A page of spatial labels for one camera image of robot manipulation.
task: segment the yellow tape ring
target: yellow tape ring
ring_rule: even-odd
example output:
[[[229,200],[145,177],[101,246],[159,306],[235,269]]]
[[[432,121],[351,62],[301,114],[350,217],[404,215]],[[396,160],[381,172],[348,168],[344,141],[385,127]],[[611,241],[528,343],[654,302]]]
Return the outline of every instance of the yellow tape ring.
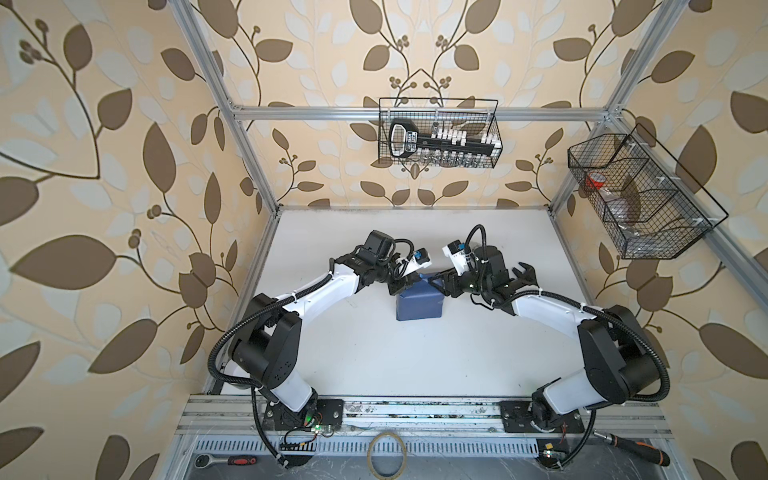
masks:
[[[390,475],[389,477],[385,477],[380,475],[374,468],[373,464],[371,463],[371,453],[373,452],[373,446],[378,442],[379,440],[383,439],[384,437],[392,437],[400,444],[400,448],[402,449],[402,465],[400,465],[400,470],[398,470],[394,475]],[[373,473],[373,476],[378,478],[379,480],[395,480],[395,478],[398,478],[402,473],[406,470],[406,461],[408,460],[408,452],[406,451],[406,444],[402,442],[402,439],[394,432],[382,432],[379,433],[368,445],[368,469]]]

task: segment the black mounting plate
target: black mounting plate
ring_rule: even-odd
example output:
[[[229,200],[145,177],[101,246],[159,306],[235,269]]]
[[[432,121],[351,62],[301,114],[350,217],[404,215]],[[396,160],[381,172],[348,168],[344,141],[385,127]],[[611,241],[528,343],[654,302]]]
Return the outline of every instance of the black mounting plate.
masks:
[[[283,423],[283,410],[287,407],[282,403],[275,406],[267,406],[265,412],[265,423],[269,420],[274,422],[274,430],[276,432],[284,432],[293,429],[292,427]],[[344,416],[344,401],[340,399],[318,399],[317,400],[317,412],[322,416],[323,420],[320,425],[341,425],[342,417]]]
[[[506,433],[541,433],[531,425],[530,418],[526,419],[529,416],[530,405],[531,403],[525,400],[505,400],[498,403]],[[584,433],[584,423],[581,421],[578,410],[563,415],[562,418],[566,425],[566,433]],[[561,430],[557,428],[552,433],[560,435]]]

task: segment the screwdriver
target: screwdriver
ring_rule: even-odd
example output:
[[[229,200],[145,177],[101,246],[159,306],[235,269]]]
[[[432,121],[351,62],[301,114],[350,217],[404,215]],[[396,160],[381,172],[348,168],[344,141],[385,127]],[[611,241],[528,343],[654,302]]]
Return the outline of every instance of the screwdriver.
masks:
[[[647,460],[650,463],[655,463],[656,465],[661,465],[663,467],[670,464],[670,456],[667,455],[664,450],[659,450],[643,442],[632,442],[631,440],[623,439],[612,433],[593,433],[605,440],[605,442],[611,446],[634,453],[636,456],[643,460]]]

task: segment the robotic arm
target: robotic arm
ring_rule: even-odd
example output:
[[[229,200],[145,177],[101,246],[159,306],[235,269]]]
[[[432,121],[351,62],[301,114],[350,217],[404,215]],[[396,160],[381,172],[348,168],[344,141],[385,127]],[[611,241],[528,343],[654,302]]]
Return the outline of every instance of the robotic arm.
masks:
[[[482,245],[473,250],[470,241],[477,231],[481,232]],[[393,253],[397,243],[409,246],[406,257]],[[550,432],[579,408],[594,410],[629,399],[657,402],[668,394],[664,364],[626,308],[602,310],[545,292],[538,288],[534,268],[526,263],[520,264],[522,271],[512,268],[511,276],[502,253],[486,244],[482,225],[473,228],[464,243],[456,240],[443,252],[454,267],[429,280],[441,293],[454,298],[469,293],[474,304],[537,319],[581,345],[584,368],[537,389],[528,409],[510,423],[526,423]],[[251,386],[272,404],[281,403],[285,407],[282,423],[287,428],[305,426],[317,411],[317,392],[294,370],[302,324],[374,282],[386,283],[390,295],[396,295],[420,281],[418,270],[431,264],[426,250],[414,250],[410,240],[393,239],[374,230],[363,245],[331,259],[325,276],[276,298],[263,293],[255,296],[244,319],[212,348],[208,370],[216,379]],[[270,335],[265,329],[273,326]],[[222,373],[216,359],[230,340],[232,361]],[[657,393],[638,394],[657,379],[661,379]]]

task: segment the floral wallpaper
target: floral wallpaper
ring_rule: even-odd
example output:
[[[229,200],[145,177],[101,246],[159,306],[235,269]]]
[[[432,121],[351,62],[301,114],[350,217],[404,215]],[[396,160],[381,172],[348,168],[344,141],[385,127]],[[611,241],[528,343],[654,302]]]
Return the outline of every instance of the floral wallpaper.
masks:
[[[567,173],[584,122],[500,122],[496,167],[425,167],[378,158],[371,123],[254,121],[247,125],[279,204],[302,207],[540,207]]]
[[[725,206],[720,228],[765,267],[767,18],[765,2],[691,1],[624,112]],[[768,314],[703,241],[675,260],[619,260],[578,192],[558,222],[598,304],[628,306],[664,351],[673,383],[661,407],[690,470],[768,478]]]
[[[150,478],[266,223],[162,7],[0,0],[0,477]]]
[[[654,0],[192,0],[238,104],[603,106]]]

